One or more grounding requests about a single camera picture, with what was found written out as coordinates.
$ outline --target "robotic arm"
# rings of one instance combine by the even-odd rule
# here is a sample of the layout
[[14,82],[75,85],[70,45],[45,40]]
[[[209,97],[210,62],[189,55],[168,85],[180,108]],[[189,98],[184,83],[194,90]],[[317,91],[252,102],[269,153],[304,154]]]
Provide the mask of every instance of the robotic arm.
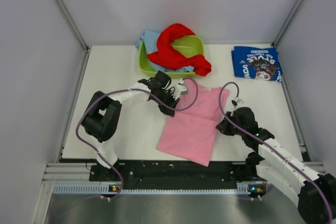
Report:
[[321,175],[317,173],[286,151],[269,131],[258,126],[254,113],[250,108],[244,106],[242,100],[236,98],[232,103],[235,109],[233,112],[227,112],[226,116],[244,130],[272,146],[286,159],[284,161],[267,147],[266,144],[258,143],[224,118],[216,128],[225,135],[240,135],[245,144],[254,151],[246,159],[246,172],[251,177],[263,178],[277,187],[295,204],[306,223],[326,223],[328,221],[328,213],[317,189],[300,173],[294,170],[289,165],[290,162],[318,185],[326,196],[333,218],[335,218],[336,179],[330,174]]
[[[142,79],[128,88],[130,92],[112,94],[99,101],[87,114],[81,125],[90,135],[99,153],[110,163],[115,164],[118,157],[114,151],[113,144],[109,139],[117,130],[121,108],[128,108],[139,102],[151,99],[150,93],[156,96],[162,103],[175,108],[180,96],[188,93],[184,80],[169,88],[171,78],[159,71],[154,78]],[[103,92],[96,92],[88,107],[104,95]],[[174,116],[175,111],[170,110],[159,103],[160,111],[169,116]],[[104,167],[110,168],[99,156],[97,161]]]

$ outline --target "light blue cloth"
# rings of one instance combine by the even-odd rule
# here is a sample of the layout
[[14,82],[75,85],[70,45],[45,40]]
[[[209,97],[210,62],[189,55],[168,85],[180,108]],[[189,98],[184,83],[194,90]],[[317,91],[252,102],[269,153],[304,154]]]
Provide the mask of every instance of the light blue cloth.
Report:
[[[141,43],[144,42],[147,54],[156,52],[157,51],[156,42],[159,36],[160,36],[160,33],[157,33],[151,30],[145,30],[143,34],[141,35],[140,39],[138,40],[138,42],[136,42],[135,47],[139,50]],[[193,72],[195,69],[193,66],[187,66],[187,67],[179,68],[177,70],[171,70],[168,68],[164,68],[160,65],[154,64],[151,61],[150,61],[150,64],[151,64],[151,67],[155,71],[162,71],[162,72]]]

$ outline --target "white wall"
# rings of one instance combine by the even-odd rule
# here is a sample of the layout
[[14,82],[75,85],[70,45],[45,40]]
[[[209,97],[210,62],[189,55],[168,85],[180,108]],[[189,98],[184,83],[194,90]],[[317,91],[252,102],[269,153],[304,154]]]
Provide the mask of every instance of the white wall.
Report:
[[134,44],[182,23],[205,42],[273,42],[295,0],[64,0],[90,45]]
[[0,222],[28,223],[83,51],[53,0],[0,0]]
[[278,47],[304,136],[336,176],[336,4],[306,0]]

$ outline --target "red towel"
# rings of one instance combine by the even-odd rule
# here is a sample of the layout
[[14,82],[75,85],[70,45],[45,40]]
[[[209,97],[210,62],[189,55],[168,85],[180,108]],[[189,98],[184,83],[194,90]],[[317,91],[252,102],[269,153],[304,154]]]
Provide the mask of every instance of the red towel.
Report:
[[151,62],[172,70],[193,66],[196,74],[206,76],[211,72],[211,64],[203,55],[194,55],[186,58],[171,45],[175,39],[186,35],[195,34],[182,24],[173,24],[167,27],[157,39],[156,46],[158,51],[148,54],[147,57]]

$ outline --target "plastic bin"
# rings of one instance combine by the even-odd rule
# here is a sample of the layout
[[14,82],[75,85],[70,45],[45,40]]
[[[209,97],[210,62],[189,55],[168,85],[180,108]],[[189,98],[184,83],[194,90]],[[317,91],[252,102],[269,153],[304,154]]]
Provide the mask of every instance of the plastic bin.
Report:
[[[182,38],[174,40],[172,43],[174,49],[179,51],[185,57],[189,58],[194,55],[204,55],[204,45],[202,40],[195,35],[187,35]],[[139,67],[142,72],[147,74],[150,77],[155,76],[156,72],[150,64],[149,59],[147,58],[146,48],[144,42],[140,46],[139,50]],[[184,78],[184,77],[194,77],[196,74],[194,72],[185,72],[185,73],[176,73],[176,72],[166,72],[171,78]]]

